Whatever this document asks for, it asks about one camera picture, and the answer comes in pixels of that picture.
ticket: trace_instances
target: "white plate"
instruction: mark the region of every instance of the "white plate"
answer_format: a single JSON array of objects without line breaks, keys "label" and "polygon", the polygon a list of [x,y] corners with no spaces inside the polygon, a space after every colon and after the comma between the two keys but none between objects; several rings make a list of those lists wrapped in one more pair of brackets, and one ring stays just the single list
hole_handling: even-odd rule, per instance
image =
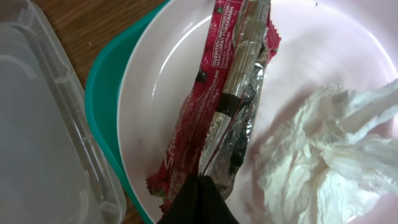
[{"label": "white plate", "polygon": [[[267,68],[248,156],[227,199],[240,223],[262,223],[263,195],[253,177],[252,158],[270,129],[291,117],[305,97],[326,83],[366,90],[397,77],[397,1],[384,1],[381,6],[368,0],[352,0],[352,6],[343,0],[328,2],[273,2],[272,20],[282,42]],[[146,178],[159,168],[161,152],[192,88],[213,6],[214,0],[170,2],[142,35],[124,74],[118,105],[119,148],[140,201],[136,206],[153,222],[162,215],[162,200],[149,194]],[[398,137],[392,122],[379,130]],[[354,223],[395,223],[398,213],[392,211],[398,199],[383,200]]]}]

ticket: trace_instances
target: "teal plate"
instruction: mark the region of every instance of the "teal plate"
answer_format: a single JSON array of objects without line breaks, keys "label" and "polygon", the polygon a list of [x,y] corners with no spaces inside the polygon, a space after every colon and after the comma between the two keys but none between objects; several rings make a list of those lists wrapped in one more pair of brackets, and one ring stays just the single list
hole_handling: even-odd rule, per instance
[{"label": "teal plate", "polygon": [[123,169],[116,129],[121,80],[132,50],[164,2],[111,40],[99,53],[86,83],[85,109],[88,125],[98,145],[130,196],[145,223],[153,223],[132,191]]}]

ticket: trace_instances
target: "black stripe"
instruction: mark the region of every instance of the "black stripe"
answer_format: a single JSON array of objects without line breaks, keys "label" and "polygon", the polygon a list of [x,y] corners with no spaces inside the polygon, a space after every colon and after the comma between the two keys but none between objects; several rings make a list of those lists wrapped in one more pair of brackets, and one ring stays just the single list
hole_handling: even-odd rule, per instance
[{"label": "black stripe", "polygon": [[229,93],[222,93],[216,111],[232,118],[240,102],[241,99],[239,97]]}]

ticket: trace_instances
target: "container lid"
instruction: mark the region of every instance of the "container lid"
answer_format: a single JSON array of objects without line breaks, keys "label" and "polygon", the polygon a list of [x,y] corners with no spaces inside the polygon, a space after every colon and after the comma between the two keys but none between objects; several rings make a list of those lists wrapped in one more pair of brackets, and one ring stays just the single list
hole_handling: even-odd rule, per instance
[{"label": "container lid", "polygon": [[1,223],[121,223],[122,188],[54,31],[30,1],[1,5]]}]

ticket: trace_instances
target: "wood grain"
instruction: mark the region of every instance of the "wood grain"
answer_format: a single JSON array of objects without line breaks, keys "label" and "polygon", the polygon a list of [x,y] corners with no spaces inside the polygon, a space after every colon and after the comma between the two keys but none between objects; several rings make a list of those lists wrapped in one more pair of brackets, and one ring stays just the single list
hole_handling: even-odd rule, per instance
[{"label": "wood grain", "polygon": [[[65,49],[80,83],[100,50],[163,0],[33,0],[44,11]],[[144,223],[126,196],[123,224]]]}]

